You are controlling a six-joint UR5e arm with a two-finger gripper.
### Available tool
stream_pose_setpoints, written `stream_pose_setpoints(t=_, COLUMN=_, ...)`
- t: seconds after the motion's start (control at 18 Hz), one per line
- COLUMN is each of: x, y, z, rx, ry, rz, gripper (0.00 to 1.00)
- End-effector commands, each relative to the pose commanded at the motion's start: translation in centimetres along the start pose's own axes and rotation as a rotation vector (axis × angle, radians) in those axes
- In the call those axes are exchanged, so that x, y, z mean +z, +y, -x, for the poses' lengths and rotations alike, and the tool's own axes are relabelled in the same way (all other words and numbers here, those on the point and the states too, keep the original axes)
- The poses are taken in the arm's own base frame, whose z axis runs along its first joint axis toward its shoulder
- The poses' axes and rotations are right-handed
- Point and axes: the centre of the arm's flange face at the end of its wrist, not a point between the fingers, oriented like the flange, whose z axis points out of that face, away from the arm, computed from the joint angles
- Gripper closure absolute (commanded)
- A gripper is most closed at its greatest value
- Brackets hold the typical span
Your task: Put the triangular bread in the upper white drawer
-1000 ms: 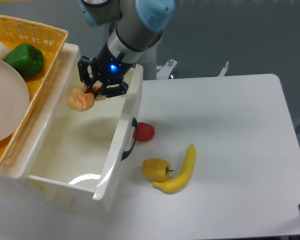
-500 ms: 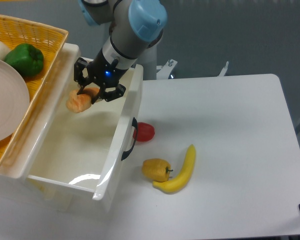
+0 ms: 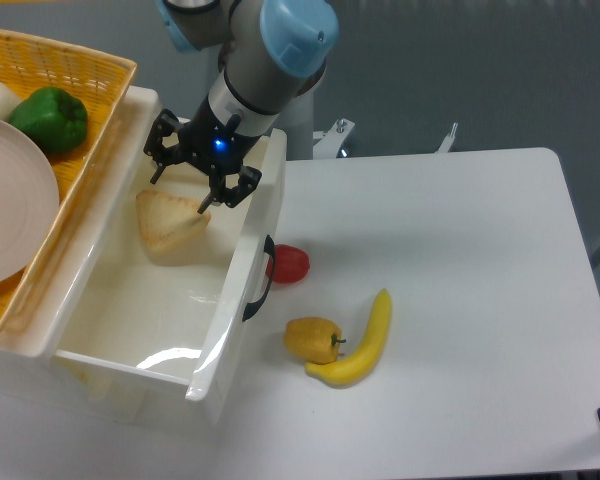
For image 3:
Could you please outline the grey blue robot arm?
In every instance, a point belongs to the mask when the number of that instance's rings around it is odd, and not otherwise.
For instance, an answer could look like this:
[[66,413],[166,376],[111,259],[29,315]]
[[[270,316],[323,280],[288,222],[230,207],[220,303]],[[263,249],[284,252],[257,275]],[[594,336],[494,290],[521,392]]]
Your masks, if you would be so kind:
[[245,157],[325,67],[339,37],[336,13],[325,1],[160,1],[157,8],[177,49],[234,49],[191,120],[168,109],[154,120],[144,146],[157,166],[151,180],[189,164],[208,178],[200,213],[234,208],[261,179]]

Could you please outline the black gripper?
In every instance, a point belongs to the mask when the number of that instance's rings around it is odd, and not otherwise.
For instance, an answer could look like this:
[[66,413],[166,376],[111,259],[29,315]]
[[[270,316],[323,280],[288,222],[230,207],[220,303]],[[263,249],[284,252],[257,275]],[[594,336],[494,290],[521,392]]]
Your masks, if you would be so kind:
[[[262,178],[260,170],[243,165],[259,136],[242,135],[237,126],[231,129],[222,123],[207,98],[185,124],[171,110],[162,109],[143,148],[155,166],[149,182],[156,184],[168,167],[189,163],[209,180],[210,191],[198,207],[199,214],[212,205],[235,208],[257,189]],[[237,174],[237,184],[229,188],[226,175],[232,174]]]

